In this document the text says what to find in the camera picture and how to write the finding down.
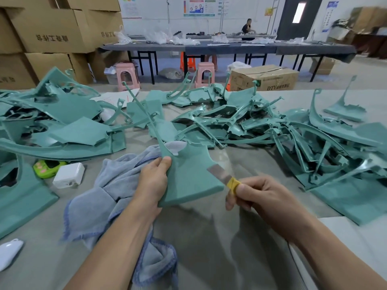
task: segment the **poster on wall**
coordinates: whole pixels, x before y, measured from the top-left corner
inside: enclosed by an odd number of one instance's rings
[[[137,0],[119,0],[122,18],[140,19]]]
[[[215,17],[222,11],[219,0],[184,0],[184,17]]]
[[[328,2],[327,9],[325,11],[324,21],[322,22],[321,32],[328,32],[329,29],[331,28],[331,25],[332,25],[331,17],[333,12],[337,8],[338,4],[339,4],[339,1]]]

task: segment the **cardboard box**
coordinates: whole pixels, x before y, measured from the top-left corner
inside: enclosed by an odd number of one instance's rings
[[[128,61],[128,53],[123,51],[107,51],[99,53],[97,50],[88,53],[86,59],[90,64],[91,71],[93,71],[94,78],[97,82],[108,82],[108,78],[104,74],[105,68],[109,68],[118,62]]]
[[[7,9],[29,53],[89,53],[118,42],[120,12],[72,9]]]
[[[348,27],[355,33],[368,34],[375,27],[382,27],[387,19],[387,8],[357,7],[351,12]]]
[[[89,9],[120,12],[118,0],[56,0],[61,9]]]
[[[329,75],[332,71],[333,66],[335,65],[336,60],[332,58],[324,57],[321,61],[320,67],[317,70],[316,74],[319,75]],[[309,69],[310,73],[314,73],[318,64],[317,58],[312,58],[312,65]]]
[[[21,54],[0,55],[0,89],[23,90],[36,87],[38,79]]]
[[[22,53],[23,48],[17,32],[5,10],[0,8],[0,54]]]
[[[258,82],[257,90],[292,90],[298,79],[298,71],[276,65],[265,65],[253,68],[237,68],[231,71],[230,90],[238,91],[254,87],[253,80]]]
[[[85,54],[27,53],[26,57],[39,80],[42,80],[51,68],[57,67],[62,72],[73,69],[74,80],[81,84],[93,82]]]

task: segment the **green toy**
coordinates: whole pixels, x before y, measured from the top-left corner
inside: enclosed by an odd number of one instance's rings
[[[34,165],[36,175],[41,179],[54,177],[61,166],[67,165],[67,162],[53,160],[39,160]]]

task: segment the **gray towel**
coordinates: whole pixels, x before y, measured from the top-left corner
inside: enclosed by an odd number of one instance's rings
[[[185,146],[184,141],[166,143],[166,147],[175,155]],[[140,155],[129,153],[115,161],[104,159],[94,187],[67,204],[63,215],[63,240],[82,239],[91,250],[132,200],[142,167],[160,156],[159,146],[153,145]],[[152,235],[151,228],[138,258],[132,281],[137,286],[147,286],[171,270],[172,282],[177,285],[175,249]]]

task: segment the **white plastic piece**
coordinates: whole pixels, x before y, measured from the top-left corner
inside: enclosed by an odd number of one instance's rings
[[[82,163],[61,166],[52,184],[58,189],[71,187],[74,184],[80,185],[84,172],[85,167]]]
[[[128,43],[133,42],[132,39],[125,35],[125,32],[123,30],[123,25],[120,25],[120,31],[114,32],[114,35],[119,39],[118,43],[115,43],[115,45],[126,45]]]
[[[13,239],[10,242],[0,245],[0,272],[8,268],[12,263],[24,242],[19,239]]]

